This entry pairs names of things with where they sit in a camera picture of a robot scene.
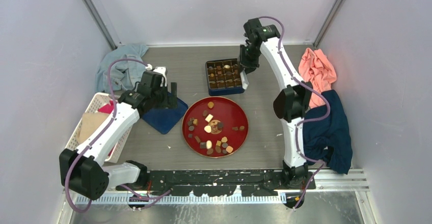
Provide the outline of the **blue box lid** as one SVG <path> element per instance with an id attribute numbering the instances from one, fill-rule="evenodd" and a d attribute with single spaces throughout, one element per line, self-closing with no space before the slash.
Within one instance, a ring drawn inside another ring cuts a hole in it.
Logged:
<path id="1" fill-rule="evenodd" d="M 185 115 L 188 105 L 177 99 L 176 108 L 153 108 L 145 113 L 141 119 L 161 134 L 167 134 Z"/>

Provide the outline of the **white rectangular chocolate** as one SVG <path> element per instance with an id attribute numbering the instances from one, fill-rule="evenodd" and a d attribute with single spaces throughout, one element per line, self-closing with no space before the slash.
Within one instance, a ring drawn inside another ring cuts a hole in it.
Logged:
<path id="1" fill-rule="evenodd" d="M 207 117 L 205 118 L 206 122 L 211 122 L 211 120 L 213 119 L 213 115 L 212 114 L 208 114 Z"/>

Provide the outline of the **metal tongs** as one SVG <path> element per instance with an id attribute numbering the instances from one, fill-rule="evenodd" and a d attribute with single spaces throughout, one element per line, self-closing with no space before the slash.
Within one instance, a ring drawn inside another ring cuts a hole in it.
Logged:
<path id="1" fill-rule="evenodd" d="M 249 86 L 249 81 L 244 70 L 240 73 L 240 79 L 242 88 L 246 90 Z"/>

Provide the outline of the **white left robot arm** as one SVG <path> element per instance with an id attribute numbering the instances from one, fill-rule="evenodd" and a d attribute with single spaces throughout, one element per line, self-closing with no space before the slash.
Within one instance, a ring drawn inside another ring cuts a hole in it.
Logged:
<path id="1" fill-rule="evenodd" d="M 156 67 L 145 71 L 136 89 L 121 94 L 109 117 L 76 149 L 64 149 L 59 156 L 61 183 L 91 200 L 100 198 L 107 189 L 122 184 L 137 190 L 149 182 L 147 167 L 133 160 L 104 166 L 115 144 L 145 113 L 153 108 L 176 108 L 177 84 L 168 92 L 167 70 Z"/>

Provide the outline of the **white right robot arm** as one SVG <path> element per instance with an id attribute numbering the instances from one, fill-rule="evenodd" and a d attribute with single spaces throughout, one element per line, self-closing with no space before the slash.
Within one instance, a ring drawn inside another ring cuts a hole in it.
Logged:
<path id="1" fill-rule="evenodd" d="M 273 24 L 262 25 L 260 18 L 249 19 L 244 24 L 244 31 L 246 42 L 240 46 L 237 59 L 240 77 L 246 88 L 247 74 L 259 67 L 259 58 L 264 56 L 277 79 L 280 93 L 273 101 L 273 110 L 283 127 L 282 179 L 286 187 L 294 189 L 308 175 L 300 121 L 309 107 L 312 85 L 304 82 L 290 61 L 282 44 L 284 31 L 279 31 Z"/>

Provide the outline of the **blue chocolate box with dividers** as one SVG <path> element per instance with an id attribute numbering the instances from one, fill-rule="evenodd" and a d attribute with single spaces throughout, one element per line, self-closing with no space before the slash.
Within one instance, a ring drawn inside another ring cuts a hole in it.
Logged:
<path id="1" fill-rule="evenodd" d="M 242 94 L 239 63 L 237 59 L 207 61 L 205 63 L 209 96 Z"/>

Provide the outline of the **caramel cube chocolate bottom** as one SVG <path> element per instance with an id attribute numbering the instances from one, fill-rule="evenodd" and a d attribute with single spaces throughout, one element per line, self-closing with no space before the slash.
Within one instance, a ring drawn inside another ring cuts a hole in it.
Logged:
<path id="1" fill-rule="evenodd" d="M 232 146 L 228 146 L 226 148 L 227 153 L 232 153 L 233 152 L 233 147 Z"/>

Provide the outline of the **light blue cloth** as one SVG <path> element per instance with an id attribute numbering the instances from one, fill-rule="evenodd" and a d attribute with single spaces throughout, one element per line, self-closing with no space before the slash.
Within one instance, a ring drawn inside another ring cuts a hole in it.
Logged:
<path id="1" fill-rule="evenodd" d="M 146 66 L 135 62 L 142 60 L 142 56 L 147 52 L 148 46 L 145 44 L 128 44 L 118 47 L 116 50 L 108 53 L 98 66 L 95 75 L 95 92 L 110 92 L 107 75 L 109 65 L 114 64 L 111 68 L 111 82 L 114 91 L 131 90 L 134 84 L 141 80 Z"/>

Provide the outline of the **red round tray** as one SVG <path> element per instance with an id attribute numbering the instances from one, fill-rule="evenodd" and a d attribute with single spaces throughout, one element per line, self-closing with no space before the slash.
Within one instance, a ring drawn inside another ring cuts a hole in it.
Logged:
<path id="1" fill-rule="evenodd" d="M 208 102 L 213 102 L 214 107 L 208 108 Z M 202 113 L 208 111 L 213 115 L 211 122 L 206 122 Z M 198 125 L 193 125 L 193 120 L 198 120 Z M 212 132 L 207 133 L 204 127 L 210 125 Z M 195 126 L 194 131 L 189 131 L 190 126 Z M 191 105 L 186 111 L 181 123 L 181 131 L 186 144 L 197 154 L 209 158 L 221 158 L 238 151 L 245 143 L 249 122 L 244 110 L 233 100 L 225 97 L 206 97 Z M 206 142 L 212 141 L 212 148 L 206 149 Z M 232 153 L 227 153 L 226 148 L 233 147 Z"/>

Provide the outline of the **pink cloth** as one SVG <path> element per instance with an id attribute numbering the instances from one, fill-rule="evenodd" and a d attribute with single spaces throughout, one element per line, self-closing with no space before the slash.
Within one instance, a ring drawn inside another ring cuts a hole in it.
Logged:
<path id="1" fill-rule="evenodd" d="M 334 66 L 321 49 L 306 48 L 299 64 L 299 74 L 319 93 L 329 91 L 337 80 Z"/>

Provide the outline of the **magenta cloth in basket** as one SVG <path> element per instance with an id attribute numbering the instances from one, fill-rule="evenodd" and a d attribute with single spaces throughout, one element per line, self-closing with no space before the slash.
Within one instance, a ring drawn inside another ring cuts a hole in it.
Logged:
<path id="1" fill-rule="evenodd" d="M 104 113 L 104 114 L 111 114 L 114 110 L 114 103 L 112 100 L 109 101 L 109 103 L 103 105 L 102 107 L 100 107 L 98 109 L 99 113 Z"/>

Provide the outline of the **white perforated basket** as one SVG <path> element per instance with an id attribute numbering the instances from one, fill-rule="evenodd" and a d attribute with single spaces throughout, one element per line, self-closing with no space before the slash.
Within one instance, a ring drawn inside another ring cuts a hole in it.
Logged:
<path id="1" fill-rule="evenodd" d="M 65 148 L 71 151 L 77 149 L 80 153 L 114 118 L 114 122 L 84 153 L 84 156 L 94 156 L 100 165 L 105 162 L 118 162 L 132 126 L 138 121 L 139 114 L 126 103 L 116 104 L 115 117 L 113 117 L 113 111 L 113 100 L 109 94 L 96 93 Z"/>

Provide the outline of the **tan cloth in basket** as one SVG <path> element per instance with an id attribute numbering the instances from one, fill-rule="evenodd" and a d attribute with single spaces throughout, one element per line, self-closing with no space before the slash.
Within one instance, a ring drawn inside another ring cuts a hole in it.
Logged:
<path id="1" fill-rule="evenodd" d="M 78 143 L 82 144 L 87 140 L 108 117 L 108 114 L 99 112 L 84 113 L 82 116 L 81 128 L 77 136 Z"/>

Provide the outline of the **dark navy cloth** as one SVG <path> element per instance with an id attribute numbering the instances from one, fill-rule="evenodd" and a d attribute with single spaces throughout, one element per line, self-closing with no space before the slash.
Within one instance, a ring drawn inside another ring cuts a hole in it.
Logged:
<path id="1" fill-rule="evenodd" d="M 323 120 L 303 124 L 304 155 L 324 161 L 339 174 L 347 174 L 353 157 L 347 116 L 335 90 L 322 95 L 330 104 L 330 114 Z"/>

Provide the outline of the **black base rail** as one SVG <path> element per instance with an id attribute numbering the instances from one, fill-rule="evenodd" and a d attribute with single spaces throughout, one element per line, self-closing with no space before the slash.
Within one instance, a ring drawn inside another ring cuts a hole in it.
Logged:
<path id="1" fill-rule="evenodd" d="M 160 195 L 168 190 L 171 196 L 222 197 L 234 195 L 239 189 L 242 197 L 277 195 L 278 191 L 300 192 L 312 176 L 288 183 L 281 170 L 154 170 L 143 183 L 128 184 L 134 191 L 149 190 Z"/>

